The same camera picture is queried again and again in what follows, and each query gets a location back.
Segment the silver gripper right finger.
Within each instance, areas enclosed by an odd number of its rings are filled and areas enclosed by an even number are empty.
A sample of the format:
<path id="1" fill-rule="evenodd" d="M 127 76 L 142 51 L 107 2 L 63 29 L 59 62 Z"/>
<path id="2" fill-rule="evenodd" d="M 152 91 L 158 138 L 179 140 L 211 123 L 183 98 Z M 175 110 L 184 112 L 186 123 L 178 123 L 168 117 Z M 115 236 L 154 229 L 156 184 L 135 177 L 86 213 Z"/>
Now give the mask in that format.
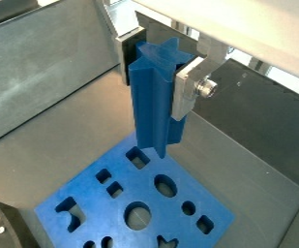
<path id="1" fill-rule="evenodd" d="M 171 116 L 180 121 L 194 108 L 196 97 L 210 98 L 218 83 L 211 73 L 226 63 L 230 46 L 200 33 L 196 44 L 199 55 L 175 75 Z"/>

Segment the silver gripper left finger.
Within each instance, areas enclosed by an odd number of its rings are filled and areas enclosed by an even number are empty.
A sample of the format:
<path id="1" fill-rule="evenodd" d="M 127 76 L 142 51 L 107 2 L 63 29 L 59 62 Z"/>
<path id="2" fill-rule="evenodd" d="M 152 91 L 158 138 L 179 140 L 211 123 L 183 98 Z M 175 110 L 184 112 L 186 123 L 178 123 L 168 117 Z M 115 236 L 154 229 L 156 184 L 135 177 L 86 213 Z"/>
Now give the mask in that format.
<path id="1" fill-rule="evenodd" d="M 115 38 L 116 53 L 120 65 L 122 80 L 130 85 L 128 65 L 136 60 L 136 43 L 147 39 L 147 30 L 139 26 L 124 35 Z"/>

